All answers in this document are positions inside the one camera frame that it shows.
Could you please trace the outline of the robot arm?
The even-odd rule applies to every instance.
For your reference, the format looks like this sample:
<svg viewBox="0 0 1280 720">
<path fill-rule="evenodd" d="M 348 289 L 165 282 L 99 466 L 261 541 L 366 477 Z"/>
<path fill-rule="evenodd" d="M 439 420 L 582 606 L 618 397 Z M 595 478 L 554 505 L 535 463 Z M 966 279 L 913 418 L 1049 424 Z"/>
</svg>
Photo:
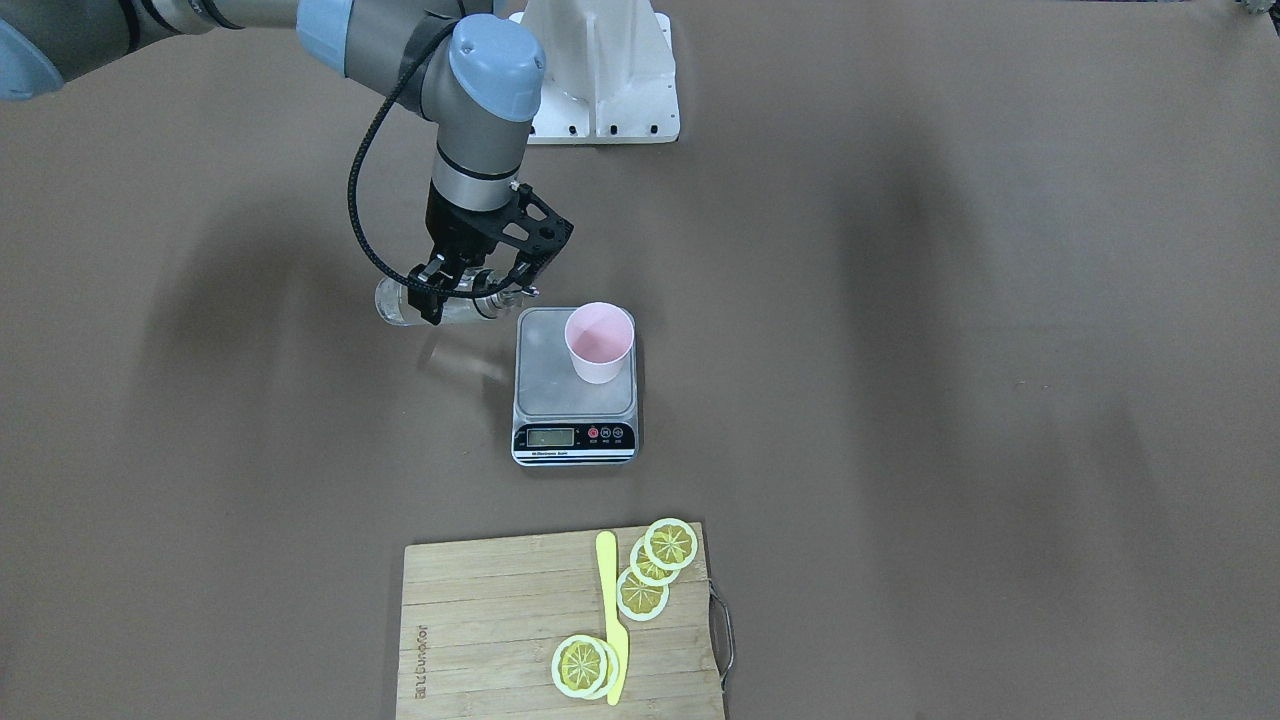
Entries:
<svg viewBox="0 0 1280 720">
<path fill-rule="evenodd" d="M 27 101 L 164 38 L 293 29 L 325 67 L 381 96 L 347 181 L 357 245 L 381 273 L 392 325 L 497 319 L 538 295 L 572 224 L 520 181 L 547 58 L 492 1 L 5 1 L 3 99 Z M 431 122 L 428 260 L 406 273 L 372 249 L 358 178 L 393 106 Z"/>
</svg>

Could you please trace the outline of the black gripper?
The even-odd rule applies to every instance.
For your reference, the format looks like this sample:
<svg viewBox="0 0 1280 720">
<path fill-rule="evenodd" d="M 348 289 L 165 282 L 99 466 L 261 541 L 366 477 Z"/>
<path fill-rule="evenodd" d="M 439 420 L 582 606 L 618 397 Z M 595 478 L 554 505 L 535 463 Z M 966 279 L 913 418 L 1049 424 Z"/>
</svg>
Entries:
<svg viewBox="0 0 1280 720">
<path fill-rule="evenodd" d="M 410 270 L 407 302 L 422 324 L 440 325 L 449 297 L 488 297 L 518 287 L 532 288 L 568 243 L 573 224 L 548 206 L 530 184 L 507 190 L 507 200 L 486 211 L 465 209 L 431 187 L 425 223 L 434 242 L 429 263 Z M 461 290 L 462 274 L 483 266 L 497 246 L 516 251 L 512 268 L 498 281 Z"/>
</svg>

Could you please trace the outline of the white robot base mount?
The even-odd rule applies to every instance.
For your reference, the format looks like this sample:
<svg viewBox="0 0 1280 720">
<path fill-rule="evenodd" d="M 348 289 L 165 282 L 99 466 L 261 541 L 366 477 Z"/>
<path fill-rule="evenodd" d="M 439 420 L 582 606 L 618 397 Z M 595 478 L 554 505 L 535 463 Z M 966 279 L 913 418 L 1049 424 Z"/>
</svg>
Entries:
<svg viewBox="0 0 1280 720">
<path fill-rule="evenodd" d="M 671 19 L 649 1 L 527 1 L 509 19 L 547 55 L 531 145 L 673 143 L 681 133 Z"/>
</svg>

